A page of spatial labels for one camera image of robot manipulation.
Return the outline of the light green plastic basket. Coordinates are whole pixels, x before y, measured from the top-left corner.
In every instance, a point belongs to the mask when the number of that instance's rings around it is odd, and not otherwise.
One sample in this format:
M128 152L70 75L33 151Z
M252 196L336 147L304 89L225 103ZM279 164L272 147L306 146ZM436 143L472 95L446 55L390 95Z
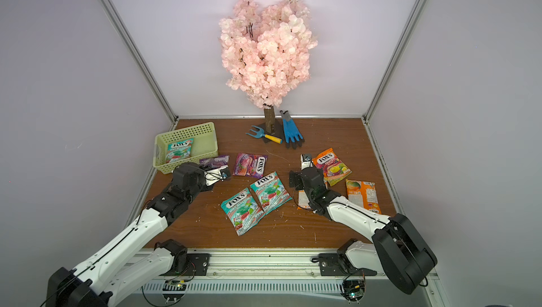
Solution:
M153 167L170 174L185 162L199 163L218 156L215 125L212 122L172 130L155 137Z

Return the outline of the aluminium front rail base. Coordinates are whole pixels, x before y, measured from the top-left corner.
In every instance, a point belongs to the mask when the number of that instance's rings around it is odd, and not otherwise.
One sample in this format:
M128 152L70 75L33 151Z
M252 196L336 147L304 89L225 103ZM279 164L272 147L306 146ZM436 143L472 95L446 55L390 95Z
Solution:
M140 251L127 264L152 252ZM186 294L293 293L338 299L345 276L324 275L317 261L320 254L336 253L332 249L189 249L190 262L197 267L194 277L167 273L152 280L182 281ZM382 273L353 279L389 281Z

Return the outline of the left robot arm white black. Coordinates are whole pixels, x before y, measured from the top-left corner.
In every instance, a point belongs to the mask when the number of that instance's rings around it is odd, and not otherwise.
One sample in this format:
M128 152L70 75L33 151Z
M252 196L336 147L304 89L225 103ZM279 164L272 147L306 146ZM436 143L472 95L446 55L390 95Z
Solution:
M71 270L57 270L48 281L44 306L117 306L152 279L172 273L194 277L188 250L175 240L158 243L144 259L128 265L155 236L189 208L199 193L211 191L231 177L228 167L210 169L192 162L173 171L171 182L141 213L103 248Z

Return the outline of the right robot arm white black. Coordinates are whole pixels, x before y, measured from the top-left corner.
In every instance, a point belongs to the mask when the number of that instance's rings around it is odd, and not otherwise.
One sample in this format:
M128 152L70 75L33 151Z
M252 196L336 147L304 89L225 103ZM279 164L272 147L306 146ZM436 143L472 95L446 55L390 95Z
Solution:
M328 188L321 169L305 168L289 173L289 185L304 191L317 215L340 223L368 239L350 239L334 255L317 257L324 275L344 275L342 293L359 300L361 282L355 276L384 274L399 291L412 294L436 267L438 260L412 222L397 213L390 217L369 211Z

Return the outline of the green mint blossom candy bag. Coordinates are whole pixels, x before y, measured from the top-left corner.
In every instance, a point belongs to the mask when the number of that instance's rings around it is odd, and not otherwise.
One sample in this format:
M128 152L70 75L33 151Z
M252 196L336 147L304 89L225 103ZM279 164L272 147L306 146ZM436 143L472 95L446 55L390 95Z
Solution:
M277 172L268 174L250 185L267 215L292 199L278 177Z

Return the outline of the purple Fox's berries candy bag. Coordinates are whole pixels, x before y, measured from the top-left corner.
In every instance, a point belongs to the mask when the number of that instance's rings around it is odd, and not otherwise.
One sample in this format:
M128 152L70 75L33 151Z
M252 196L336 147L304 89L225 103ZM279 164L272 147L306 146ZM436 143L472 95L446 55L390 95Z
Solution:
M239 153L235 161L233 175L239 177L262 178L267 161L268 156L266 154Z

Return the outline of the blue grey gardening glove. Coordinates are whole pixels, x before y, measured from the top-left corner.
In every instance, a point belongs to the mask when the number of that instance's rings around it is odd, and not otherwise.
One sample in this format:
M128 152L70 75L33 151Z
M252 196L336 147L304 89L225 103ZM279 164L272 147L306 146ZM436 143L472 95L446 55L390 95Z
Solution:
M288 111L280 111L282 117L282 126L285 136L285 143L287 148L296 150L304 143L304 138L297 128L294 120L292 119Z

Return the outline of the aluminium corner frame post right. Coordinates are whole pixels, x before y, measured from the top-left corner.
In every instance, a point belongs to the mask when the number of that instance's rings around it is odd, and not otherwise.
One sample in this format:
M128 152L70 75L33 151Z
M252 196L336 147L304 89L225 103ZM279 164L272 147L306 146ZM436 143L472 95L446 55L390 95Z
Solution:
M423 12L427 0L415 0L413 8L406 20L405 26L399 36L396 47L392 53L392 56L388 62L385 72L381 78L381 82L378 85L377 91L371 101L369 108L363 116L364 123L369 123L373 117L379 102L381 101L388 84L390 83L392 76L399 64L399 61L407 48L409 40L411 39L414 29L419 21L419 18Z

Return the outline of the orange Fox's fruits candy bag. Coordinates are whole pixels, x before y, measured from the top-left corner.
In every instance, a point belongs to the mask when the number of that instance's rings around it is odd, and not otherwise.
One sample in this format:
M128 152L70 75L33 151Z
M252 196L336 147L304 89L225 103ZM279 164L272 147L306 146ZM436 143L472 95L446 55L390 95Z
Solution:
M313 165L323 171L324 181L334 186L351 174L351 169L329 148L312 159Z

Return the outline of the aluminium corner frame post left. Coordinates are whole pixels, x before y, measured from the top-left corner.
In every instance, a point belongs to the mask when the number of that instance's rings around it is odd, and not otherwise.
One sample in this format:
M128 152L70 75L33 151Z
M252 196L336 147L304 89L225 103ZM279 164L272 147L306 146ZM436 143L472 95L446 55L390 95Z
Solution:
M150 87L152 93L155 95L155 98L159 102L166 116L169 118L169 120L172 123L176 123L179 120L179 117L174 113L164 93L160 89L160 86L158 85L158 82L155 76L152 74L152 71L149 65L147 64L143 55L141 54L141 51L137 47L136 42L134 41L133 37L128 31L127 26L124 24L124 21L121 19L121 16L117 8L115 7L113 1L112 0L98 0L98 1L100 2L102 8L104 9L106 16L110 20L110 23L112 24L113 28L117 31L121 41L124 43L125 47L127 48L129 54L135 61L135 64L137 65L143 78L145 79L148 86Z

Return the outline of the artificial pink blossom tree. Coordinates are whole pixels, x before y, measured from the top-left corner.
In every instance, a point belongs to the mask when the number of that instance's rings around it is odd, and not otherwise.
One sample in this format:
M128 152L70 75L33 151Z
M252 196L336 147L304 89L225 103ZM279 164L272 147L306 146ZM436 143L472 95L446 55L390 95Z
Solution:
M310 51L318 41L309 18L304 0L266 7L257 0L237 0L233 15L219 21L222 65L231 75L227 86L264 111L278 108L310 78Z

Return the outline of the aluminium corner frame post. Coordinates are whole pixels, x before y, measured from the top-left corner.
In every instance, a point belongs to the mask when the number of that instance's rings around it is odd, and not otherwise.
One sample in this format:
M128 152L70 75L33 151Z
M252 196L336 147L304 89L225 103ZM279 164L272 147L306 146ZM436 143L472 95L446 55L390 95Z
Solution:
M405 26L399 36L396 47L392 53L392 56L388 62L385 72L381 78L381 82L378 85L377 91L371 101L369 108L363 116L364 123L369 123L373 117L379 102L381 101L388 84L390 83L392 76L399 64L399 61L407 48L409 40L411 39L414 29L419 21L419 18L423 12L427 0L415 0L413 8L406 20Z
M172 123L176 123L179 120L179 117L174 113L164 93L160 89L160 86L158 85L158 82L155 76L152 74L152 71L149 65L147 64L143 55L141 54L141 51L137 47L136 42L134 41L133 37L128 31L127 26L124 24L124 21L121 19L121 16L117 8L115 7L113 1L112 0L98 0L98 1L100 2L102 8L104 9L106 16L110 20L110 23L112 24L113 28L117 31L121 41L124 43L125 47L127 48L129 54L135 61L135 64L137 65L143 78L145 79L148 86L150 87L152 93L155 95L155 98L159 102L166 116L169 118L169 120Z

